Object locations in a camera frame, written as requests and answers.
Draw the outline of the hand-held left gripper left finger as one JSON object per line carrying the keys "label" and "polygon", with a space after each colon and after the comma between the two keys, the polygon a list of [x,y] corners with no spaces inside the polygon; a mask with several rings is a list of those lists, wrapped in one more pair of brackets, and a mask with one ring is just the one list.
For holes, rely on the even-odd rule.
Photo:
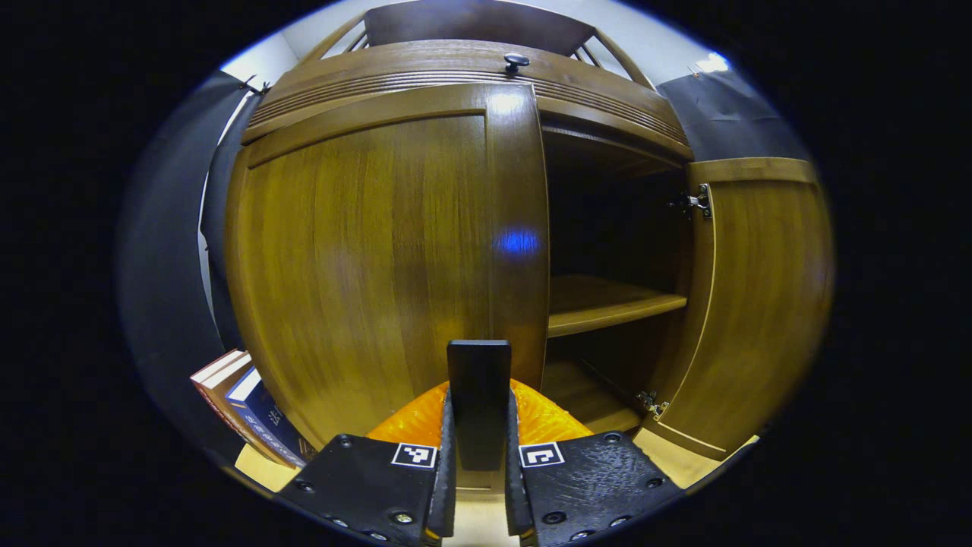
{"label": "hand-held left gripper left finger", "polygon": [[421,395],[437,409],[433,444],[338,434],[277,494],[325,527],[330,546],[440,546],[453,535],[457,456],[446,384]]}

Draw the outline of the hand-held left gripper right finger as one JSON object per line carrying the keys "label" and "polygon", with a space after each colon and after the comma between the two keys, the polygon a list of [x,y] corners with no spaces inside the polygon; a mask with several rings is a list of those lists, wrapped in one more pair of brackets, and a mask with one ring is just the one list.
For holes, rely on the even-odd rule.
{"label": "hand-held left gripper right finger", "polygon": [[523,382],[507,418],[507,527],[522,546],[618,546],[684,498],[630,436],[590,432]]}

